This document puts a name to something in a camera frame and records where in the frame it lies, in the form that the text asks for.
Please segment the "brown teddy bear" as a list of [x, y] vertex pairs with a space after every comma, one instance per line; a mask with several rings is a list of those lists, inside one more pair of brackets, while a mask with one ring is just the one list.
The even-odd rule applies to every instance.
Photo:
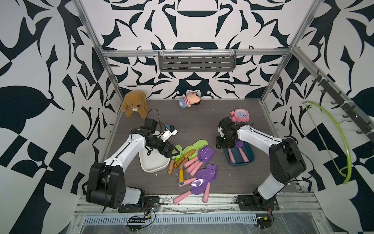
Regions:
[[121, 111], [124, 112], [127, 117], [131, 117], [134, 112], [137, 112], [142, 119], [145, 119], [148, 112], [146, 93], [136, 90], [128, 92], [124, 96]]

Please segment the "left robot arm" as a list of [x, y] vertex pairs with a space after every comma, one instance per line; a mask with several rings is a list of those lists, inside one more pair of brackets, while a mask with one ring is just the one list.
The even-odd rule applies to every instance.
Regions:
[[94, 163], [89, 171], [86, 201], [106, 208], [118, 209], [121, 205], [144, 205], [142, 191], [127, 187], [125, 171], [134, 157], [143, 149], [159, 152], [165, 158], [180, 153], [168, 139], [178, 133], [173, 125], [166, 125], [156, 136], [158, 122], [145, 119], [144, 125], [134, 128], [125, 143], [104, 162]]

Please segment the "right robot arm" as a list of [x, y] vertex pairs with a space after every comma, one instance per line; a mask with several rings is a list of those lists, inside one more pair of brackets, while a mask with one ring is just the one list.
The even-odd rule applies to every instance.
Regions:
[[219, 121], [218, 132], [218, 149], [233, 148], [235, 142], [241, 140], [269, 156], [270, 174], [253, 192], [252, 206], [257, 209], [273, 204], [277, 193], [307, 169], [297, 143], [292, 138], [270, 136], [246, 123], [233, 122], [229, 117]]

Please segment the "black connector box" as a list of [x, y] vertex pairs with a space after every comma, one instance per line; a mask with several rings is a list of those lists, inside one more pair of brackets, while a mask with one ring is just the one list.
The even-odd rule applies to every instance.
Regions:
[[267, 218], [267, 217], [258, 217], [257, 218], [257, 227], [261, 230], [268, 229], [271, 227], [273, 224], [273, 219], [272, 218]]

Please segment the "pink alarm clock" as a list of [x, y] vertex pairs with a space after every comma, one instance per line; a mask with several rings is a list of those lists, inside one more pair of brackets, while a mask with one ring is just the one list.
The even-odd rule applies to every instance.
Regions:
[[229, 114], [229, 118], [233, 122], [248, 122], [250, 120], [249, 112], [248, 110], [238, 108]]

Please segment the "small plush doll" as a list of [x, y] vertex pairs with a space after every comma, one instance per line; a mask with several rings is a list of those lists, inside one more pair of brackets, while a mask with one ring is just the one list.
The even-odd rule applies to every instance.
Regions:
[[182, 95], [182, 97], [178, 100], [178, 104], [181, 108], [190, 108], [192, 105], [197, 105], [200, 102], [201, 98], [197, 93], [188, 93], [186, 95]]

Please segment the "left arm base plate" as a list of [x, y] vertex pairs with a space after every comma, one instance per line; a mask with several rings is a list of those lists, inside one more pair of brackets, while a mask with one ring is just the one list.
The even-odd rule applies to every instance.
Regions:
[[118, 209], [119, 213], [141, 213], [148, 208], [157, 208], [160, 203], [159, 196], [145, 196], [140, 199], [137, 204], [121, 205]]

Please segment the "purple square scoop pink handle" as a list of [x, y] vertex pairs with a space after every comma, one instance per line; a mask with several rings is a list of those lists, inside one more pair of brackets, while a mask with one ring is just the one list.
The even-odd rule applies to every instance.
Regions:
[[194, 157], [184, 164], [185, 172], [190, 176], [194, 176], [204, 163], [211, 161], [214, 154], [215, 151], [209, 146], [203, 147], [198, 151], [197, 157]]

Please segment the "teal storage box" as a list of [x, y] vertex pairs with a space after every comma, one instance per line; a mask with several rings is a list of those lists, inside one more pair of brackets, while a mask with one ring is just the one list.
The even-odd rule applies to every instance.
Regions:
[[252, 150], [252, 147], [249, 143], [244, 142], [241, 149], [244, 152], [244, 154], [246, 155], [246, 157], [248, 159], [248, 162], [244, 161], [244, 159], [243, 159], [243, 157], [240, 153], [240, 150], [237, 147], [230, 148], [231, 154], [232, 154], [232, 156], [234, 158], [234, 161], [235, 161], [235, 162], [232, 162], [231, 159], [230, 159], [229, 150], [227, 148], [224, 148], [225, 157], [226, 157], [226, 160], [227, 160], [227, 162], [230, 166], [232, 166], [232, 167], [246, 166], [246, 165], [249, 165], [249, 164], [251, 164], [255, 161], [256, 157], [255, 157], [254, 152]]

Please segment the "black hook rail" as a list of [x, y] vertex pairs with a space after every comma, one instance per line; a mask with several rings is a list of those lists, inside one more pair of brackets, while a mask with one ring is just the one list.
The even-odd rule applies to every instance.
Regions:
[[371, 142], [374, 142], [374, 121], [364, 111], [351, 100], [333, 81], [317, 70], [317, 77], [313, 83], [322, 86], [322, 93], [327, 93], [334, 100], [332, 105], [341, 108], [346, 115], [343, 121], [354, 122], [359, 128], [356, 131], [359, 135], [365, 135]]

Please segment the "white storage tray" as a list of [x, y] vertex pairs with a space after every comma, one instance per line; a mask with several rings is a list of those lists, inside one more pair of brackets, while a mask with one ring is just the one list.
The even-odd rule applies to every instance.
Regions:
[[139, 152], [139, 159], [142, 170], [147, 173], [156, 173], [164, 170], [169, 166], [170, 162], [170, 158], [164, 157], [155, 149], [148, 155], [148, 151], [145, 148]]

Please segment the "green hoop hanger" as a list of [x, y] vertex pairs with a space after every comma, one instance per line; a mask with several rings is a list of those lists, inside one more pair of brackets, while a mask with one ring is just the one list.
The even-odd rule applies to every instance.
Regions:
[[306, 114], [310, 119], [310, 132], [307, 139], [313, 142], [318, 151], [330, 158], [323, 165], [334, 169], [332, 177], [340, 184], [348, 184], [352, 178], [352, 155], [347, 138], [333, 115], [314, 101], [305, 101]]

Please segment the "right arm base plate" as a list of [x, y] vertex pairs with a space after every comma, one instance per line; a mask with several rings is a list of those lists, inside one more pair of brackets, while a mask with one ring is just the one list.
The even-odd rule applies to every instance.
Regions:
[[255, 195], [238, 195], [235, 203], [241, 211], [277, 211], [280, 209], [277, 196], [265, 200], [259, 194]]

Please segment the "purple pointed shovel pink handle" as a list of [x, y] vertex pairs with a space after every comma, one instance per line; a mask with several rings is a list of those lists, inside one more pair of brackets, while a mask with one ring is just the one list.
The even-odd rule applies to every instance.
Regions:
[[243, 142], [242, 141], [235, 141], [235, 144], [236, 144], [236, 147], [239, 149], [239, 152], [242, 156], [242, 159], [244, 160], [245, 163], [248, 163], [249, 160], [246, 156], [246, 154], [244, 153], [242, 147], [243, 147]]

